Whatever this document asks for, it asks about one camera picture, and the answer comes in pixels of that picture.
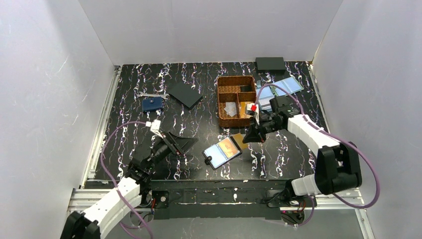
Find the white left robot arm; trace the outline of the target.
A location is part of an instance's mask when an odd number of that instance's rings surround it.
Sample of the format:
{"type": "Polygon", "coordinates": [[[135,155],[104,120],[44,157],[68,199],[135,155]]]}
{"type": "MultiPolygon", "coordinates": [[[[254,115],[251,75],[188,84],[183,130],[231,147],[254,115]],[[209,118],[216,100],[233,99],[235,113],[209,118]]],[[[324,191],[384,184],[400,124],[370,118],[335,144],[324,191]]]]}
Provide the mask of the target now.
{"type": "Polygon", "coordinates": [[[126,214],[141,204],[142,198],[150,191],[155,166],[168,155],[184,155],[197,142],[198,138],[162,132],[152,146],[139,145],[116,187],[82,212],[72,212],[66,219],[61,238],[105,238],[126,214]]]}

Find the gold VIP credit card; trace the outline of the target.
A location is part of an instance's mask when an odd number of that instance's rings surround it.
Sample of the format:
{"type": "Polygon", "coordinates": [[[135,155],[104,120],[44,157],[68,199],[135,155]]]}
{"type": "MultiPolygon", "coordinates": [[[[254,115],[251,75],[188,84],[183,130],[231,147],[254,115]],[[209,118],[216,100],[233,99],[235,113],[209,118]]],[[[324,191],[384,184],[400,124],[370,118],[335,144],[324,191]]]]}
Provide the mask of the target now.
{"type": "Polygon", "coordinates": [[[248,143],[243,142],[244,135],[237,133],[237,134],[232,135],[232,138],[235,141],[235,143],[238,145],[239,149],[244,150],[248,148],[248,143]]]}

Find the black leather card holder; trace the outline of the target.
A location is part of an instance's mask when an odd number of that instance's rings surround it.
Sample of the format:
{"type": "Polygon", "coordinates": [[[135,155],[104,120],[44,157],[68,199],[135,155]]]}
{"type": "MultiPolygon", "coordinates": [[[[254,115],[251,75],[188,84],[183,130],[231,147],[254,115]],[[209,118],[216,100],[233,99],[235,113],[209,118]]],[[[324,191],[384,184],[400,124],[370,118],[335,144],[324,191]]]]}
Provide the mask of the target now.
{"type": "Polygon", "coordinates": [[[216,144],[211,145],[202,152],[205,164],[217,170],[224,164],[242,154],[242,149],[234,136],[229,136],[216,144]]]}

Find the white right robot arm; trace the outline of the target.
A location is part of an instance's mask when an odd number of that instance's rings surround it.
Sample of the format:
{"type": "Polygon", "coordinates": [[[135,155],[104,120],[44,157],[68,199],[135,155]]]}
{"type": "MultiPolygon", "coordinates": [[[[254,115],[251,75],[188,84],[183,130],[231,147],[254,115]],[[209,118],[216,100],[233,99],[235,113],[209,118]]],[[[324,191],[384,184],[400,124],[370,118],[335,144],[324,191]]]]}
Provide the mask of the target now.
{"type": "Polygon", "coordinates": [[[358,154],[345,143],[324,134],[307,115],[293,107],[291,101],[287,96],[271,99],[270,113],[262,112],[255,103],[245,107],[245,112],[252,118],[243,143],[264,143],[267,134],[285,129],[316,156],[314,174],[288,180],[284,197],[329,195],[359,187],[362,177],[358,154]]]}

